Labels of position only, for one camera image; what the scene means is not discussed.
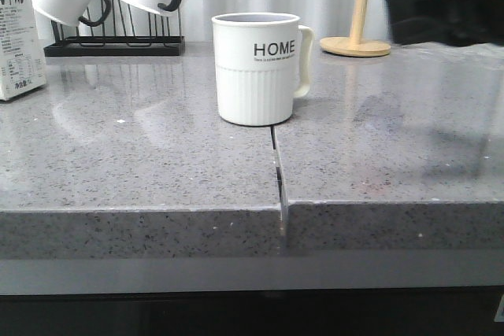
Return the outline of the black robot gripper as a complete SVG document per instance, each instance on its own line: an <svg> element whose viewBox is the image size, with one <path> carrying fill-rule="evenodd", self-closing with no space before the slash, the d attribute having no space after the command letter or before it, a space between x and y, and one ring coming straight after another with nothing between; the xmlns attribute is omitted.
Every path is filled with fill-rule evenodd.
<svg viewBox="0 0 504 336"><path fill-rule="evenodd" d="M386 0L393 41L503 44L503 0Z"/></svg>

